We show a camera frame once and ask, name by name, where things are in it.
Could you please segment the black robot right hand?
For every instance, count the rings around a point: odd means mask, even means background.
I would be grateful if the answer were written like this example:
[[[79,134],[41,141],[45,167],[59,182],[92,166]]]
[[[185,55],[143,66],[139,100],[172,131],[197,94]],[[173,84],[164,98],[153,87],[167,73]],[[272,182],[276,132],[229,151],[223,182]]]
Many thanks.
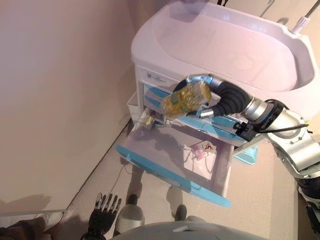
[[[191,74],[177,84],[174,91],[178,91],[188,84],[203,82],[210,91],[220,97],[216,105],[192,111],[188,117],[199,119],[241,113],[245,110],[253,97],[237,85],[209,73]]]

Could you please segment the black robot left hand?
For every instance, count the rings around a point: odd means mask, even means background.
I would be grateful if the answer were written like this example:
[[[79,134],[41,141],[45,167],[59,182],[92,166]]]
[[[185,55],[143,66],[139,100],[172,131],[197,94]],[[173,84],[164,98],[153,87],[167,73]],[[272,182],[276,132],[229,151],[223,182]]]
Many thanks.
[[[102,238],[111,229],[122,199],[112,193],[106,195],[99,192],[95,199],[94,209],[88,222],[88,233]]]

